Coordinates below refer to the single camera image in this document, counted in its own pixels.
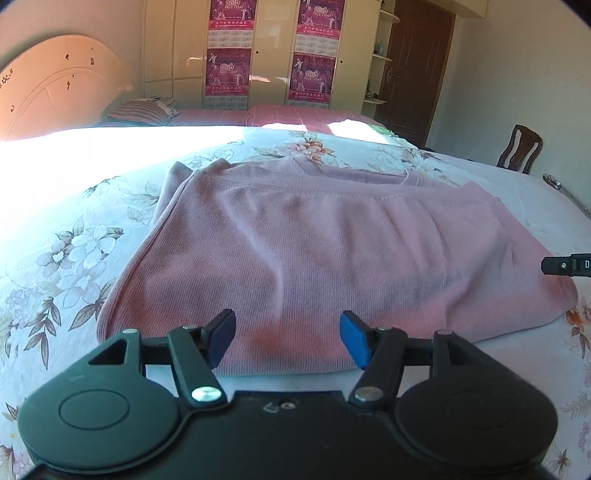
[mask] striped pillow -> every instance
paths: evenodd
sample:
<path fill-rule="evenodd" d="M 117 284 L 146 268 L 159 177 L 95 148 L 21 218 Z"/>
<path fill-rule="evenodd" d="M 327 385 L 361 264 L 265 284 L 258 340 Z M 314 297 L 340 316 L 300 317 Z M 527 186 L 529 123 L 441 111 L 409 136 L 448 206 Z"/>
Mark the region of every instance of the striped pillow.
<path fill-rule="evenodd" d="M 141 125 L 160 127 L 178 115 L 176 101 L 171 97 L 138 98 L 109 113 L 108 118 Z"/>

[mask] floral bedspread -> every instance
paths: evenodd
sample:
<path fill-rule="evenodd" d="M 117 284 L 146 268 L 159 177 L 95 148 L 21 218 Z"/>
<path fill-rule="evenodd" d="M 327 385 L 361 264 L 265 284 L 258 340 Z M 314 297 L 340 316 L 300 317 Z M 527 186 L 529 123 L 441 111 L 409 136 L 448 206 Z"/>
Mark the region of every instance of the floral bedspread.
<path fill-rule="evenodd" d="M 96 319 L 148 233 L 175 160 L 198 169 L 218 158 L 235 163 L 294 157 L 383 173 L 415 170 L 452 185 L 472 180 L 499 196 L 553 254 L 591 251 L 591 222 L 559 192 L 521 174 L 308 132 L 121 130 L 0 144 L 0 480 L 20 478 L 32 467 L 17 430 L 19 407 L 97 345 Z M 591 309 L 584 297 L 591 301 L 591 280 L 578 286 L 577 310 L 479 346 L 552 399 L 560 426 L 544 464 L 561 479 L 583 480 L 591 471 Z"/>

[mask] white wall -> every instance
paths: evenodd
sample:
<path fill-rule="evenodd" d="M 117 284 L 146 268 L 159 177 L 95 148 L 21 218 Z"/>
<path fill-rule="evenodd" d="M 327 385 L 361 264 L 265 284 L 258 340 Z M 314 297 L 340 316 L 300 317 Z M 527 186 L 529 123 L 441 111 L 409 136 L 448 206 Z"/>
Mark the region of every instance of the white wall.
<path fill-rule="evenodd" d="M 143 95 L 141 44 L 144 0 L 15 0 L 0 13 L 0 70 L 42 40 L 78 34 L 109 47 Z"/>
<path fill-rule="evenodd" d="M 457 19 L 427 146 L 496 165 L 515 124 L 544 139 L 531 174 L 591 205 L 591 29 L 560 0 L 489 0 Z"/>

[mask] metal rod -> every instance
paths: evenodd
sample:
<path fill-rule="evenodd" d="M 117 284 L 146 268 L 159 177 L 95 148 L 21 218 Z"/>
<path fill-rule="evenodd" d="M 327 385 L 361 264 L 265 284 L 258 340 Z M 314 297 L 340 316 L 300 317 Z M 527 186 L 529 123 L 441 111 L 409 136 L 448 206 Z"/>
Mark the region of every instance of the metal rod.
<path fill-rule="evenodd" d="M 549 175 L 547 173 L 545 173 L 543 175 L 544 181 L 550 185 L 552 188 L 555 188 L 556 190 L 558 190 L 559 192 L 564 193 L 564 195 L 566 195 L 571 202 L 573 202 L 578 208 L 579 210 L 581 210 L 585 216 L 591 220 L 591 212 L 587 209 L 587 207 L 585 207 L 585 205 L 583 205 L 578 199 L 577 197 L 575 197 L 572 193 L 569 192 L 569 190 L 562 185 L 558 180 L 556 180 L 552 175 Z"/>

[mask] wall shelf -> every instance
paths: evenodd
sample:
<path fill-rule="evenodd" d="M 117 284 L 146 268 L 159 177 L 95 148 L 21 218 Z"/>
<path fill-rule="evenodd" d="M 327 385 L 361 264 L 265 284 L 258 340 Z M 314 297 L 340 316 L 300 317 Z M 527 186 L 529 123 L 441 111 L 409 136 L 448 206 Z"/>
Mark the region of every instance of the wall shelf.
<path fill-rule="evenodd" d="M 392 60 L 390 60 L 388 57 L 382 57 L 381 55 L 378 55 L 378 54 L 376 54 L 376 53 L 374 53 L 374 54 L 373 54 L 373 56 L 374 56 L 375 58 L 377 58 L 377 59 L 380 59 L 380 60 L 385 60 L 385 61 L 392 61 Z"/>
<path fill-rule="evenodd" d="M 380 10 L 379 14 L 380 14 L 381 20 L 385 20 L 390 23 L 400 23 L 400 19 L 396 15 L 391 14 L 390 12 L 388 12 L 386 10 Z"/>
<path fill-rule="evenodd" d="M 371 105 L 383 105 L 386 103 L 386 100 L 380 100 L 380 99 L 375 99 L 375 100 L 371 99 L 370 100 L 370 99 L 366 98 L 363 100 L 363 102 L 370 103 Z"/>

